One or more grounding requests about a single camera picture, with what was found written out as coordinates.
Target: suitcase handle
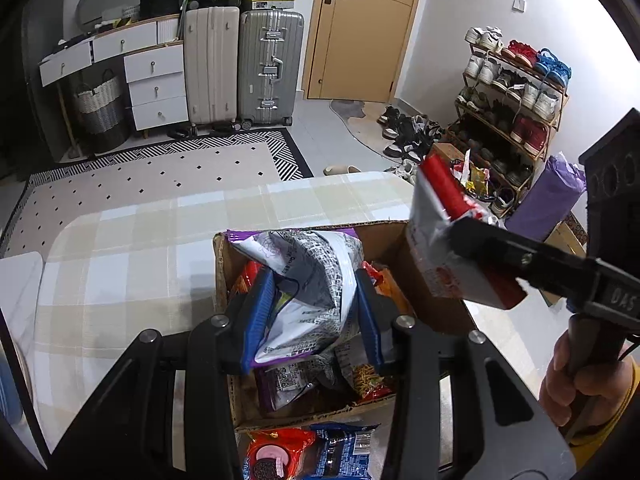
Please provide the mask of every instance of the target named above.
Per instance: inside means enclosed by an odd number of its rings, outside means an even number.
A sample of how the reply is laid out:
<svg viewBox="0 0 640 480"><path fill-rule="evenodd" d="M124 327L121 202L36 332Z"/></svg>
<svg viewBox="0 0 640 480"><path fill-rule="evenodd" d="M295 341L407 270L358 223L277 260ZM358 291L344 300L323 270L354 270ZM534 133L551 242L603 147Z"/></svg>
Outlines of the suitcase handle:
<svg viewBox="0 0 640 480"><path fill-rule="evenodd" d="M273 62L278 65L278 77L276 79L271 80L271 82L272 83L277 83L277 82L282 80L282 72L283 72L283 69L284 69L284 61L281 60L281 59L278 59L275 56L271 56L271 57L273 59Z"/></svg>

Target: light switch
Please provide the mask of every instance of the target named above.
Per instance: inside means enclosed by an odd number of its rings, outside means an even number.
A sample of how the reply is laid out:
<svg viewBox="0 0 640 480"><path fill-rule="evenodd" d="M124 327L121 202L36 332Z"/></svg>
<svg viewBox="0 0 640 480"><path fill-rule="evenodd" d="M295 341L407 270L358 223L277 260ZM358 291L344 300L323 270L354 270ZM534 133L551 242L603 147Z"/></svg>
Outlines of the light switch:
<svg viewBox="0 0 640 480"><path fill-rule="evenodd" d="M511 7L513 10L517 10L518 12L524 12L525 6L527 5L525 0L514 0L513 1L513 7Z"/></svg>

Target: shoe rack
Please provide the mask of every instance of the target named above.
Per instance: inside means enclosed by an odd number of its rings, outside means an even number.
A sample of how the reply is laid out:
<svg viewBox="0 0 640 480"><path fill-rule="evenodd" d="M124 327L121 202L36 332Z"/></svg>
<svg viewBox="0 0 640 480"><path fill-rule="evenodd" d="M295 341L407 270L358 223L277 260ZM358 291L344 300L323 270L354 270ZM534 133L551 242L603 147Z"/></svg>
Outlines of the shoe rack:
<svg viewBox="0 0 640 480"><path fill-rule="evenodd" d="M513 189L514 192L516 193L516 200L514 200L514 205L511 206L511 208L509 208L506 211L504 211L501 215L498 215L499 218L502 218L509 211L513 210L514 206L517 206L517 204L520 201L520 198L522 197L523 193L526 192L526 190L529 189L529 187L531 186L531 183L533 181L533 177L536 174L536 170L538 168L539 163L541 161L542 161L542 163L544 163L546 161L546 158L547 158L547 155L548 155L548 147L551 144L551 140L554 138L555 133L560 129L560 124L561 124L561 121L562 121L562 112L564 111L565 105L569 101L569 95L566 92L565 88L562 88L559 84L556 84L555 82L546 79L545 76L543 76L542 74L536 72L535 70L533 70L531 68L528 68L527 66L524 66L524 65L521 65L521 64L517 64L512 59L504 57L501 54L496 54L494 52L491 52L488 49L486 49L486 48L484 48L482 46L473 44L473 43L469 43L469 48L471 50L471 54L476 54L478 52L482 52L484 54L488 54L489 56L491 56L494 59L498 60L501 64L507 65L510 68L513 68L516 71L525 74L530 80L533 79L533 80L538 81L538 84L536 86L538 86L541 90L543 89L544 86L546 86L548 88L551 88L552 90L554 90L556 93L558 93L560 95L560 107L556 111L555 118L552 121L545 121L537 113L535 113L535 111L530 110L527 107L522 106L522 104L517 99L514 99L510 95L508 95L505 92L501 91L499 88L497 88L495 86L492 86L492 85L487 85L487 84L479 81L478 79L472 79L468 75L466 75L464 72L462 73L462 78L465 81L465 85L467 87L469 87L471 89L475 89L477 86L483 86L485 88L489 88L494 93L502 95L502 101L501 102L502 102L503 105L508 105L508 103L511 102L513 105L517 106L516 111L515 111L515 116L517 116L519 113L523 112L525 115L530 116L534 120L539 121L539 122L545 124L546 126L548 126L549 133L548 133L547 138L545 140L543 149L540 150L540 153L538 153L537 155L533 155L532 153L529 153L524 148L524 145L522 145L519 142L516 142L514 139L511 139L510 132L504 132L504 131L500 130L499 128L497 128L496 126L491 124L489 121L487 121L481 113L473 111L471 108L467 107L466 105L463 105L462 103L460 103L458 101L454 101L454 104L455 104L455 107L456 107L456 112L458 114L458 120L454 124L456 124L464 115L468 115L468 116L474 117L480 123L484 124L487 127L488 130L494 132L495 134L497 134L498 136L500 136L501 138L506 140L511 146L516 147L518 152L520 154L524 155L524 157L527 160L529 160L531 165L533 166L534 171L533 171L532 175L526 181L524 181L524 183L521 184L520 186L514 186L511 182L509 182L507 180L506 176L501 174L499 171L497 171L491 165L490 162L482 159L482 157L479 155L479 153L474 154L475 160L480 162L483 167L490 168L490 172L491 172L492 176L495 176L496 179L500 180L503 184L505 184L507 186L510 186L511 189ZM449 137L455 138L455 140L456 140L455 144L458 144L462 148L465 148L465 151L466 151L466 149L468 149L468 146L466 145L466 143L463 142L462 140L458 139L456 137L455 133L452 130L447 128L447 133L448 133Z"/></svg>

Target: silver suitcase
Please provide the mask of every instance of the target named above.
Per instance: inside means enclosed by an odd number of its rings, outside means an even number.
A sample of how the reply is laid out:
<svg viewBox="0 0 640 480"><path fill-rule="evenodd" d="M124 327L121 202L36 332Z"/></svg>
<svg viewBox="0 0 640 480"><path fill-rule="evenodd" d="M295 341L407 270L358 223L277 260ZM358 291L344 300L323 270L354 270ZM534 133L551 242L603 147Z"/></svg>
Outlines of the silver suitcase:
<svg viewBox="0 0 640 480"><path fill-rule="evenodd" d="M292 10L250 10L240 17L238 107L242 129L292 123L305 19Z"/></svg>
<svg viewBox="0 0 640 480"><path fill-rule="evenodd" d="M237 7L185 13L184 79L192 125L236 119L239 19Z"/></svg>

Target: human hand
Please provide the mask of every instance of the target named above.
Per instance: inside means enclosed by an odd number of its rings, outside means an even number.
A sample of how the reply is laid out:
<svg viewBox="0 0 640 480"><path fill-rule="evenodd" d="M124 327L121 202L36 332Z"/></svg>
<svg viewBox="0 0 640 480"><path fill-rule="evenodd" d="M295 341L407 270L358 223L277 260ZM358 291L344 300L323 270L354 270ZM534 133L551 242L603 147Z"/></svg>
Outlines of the human hand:
<svg viewBox="0 0 640 480"><path fill-rule="evenodd" d="M605 424L619 410L633 383L633 361L605 365L590 365L578 370L572 381L563 371L569 362L570 346L568 332L564 332L554 347L554 356L546 369L540 386L540 405L556 424L564 426L571 419L570 404L576 392L598 396L588 420L588 426Z"/></svg>

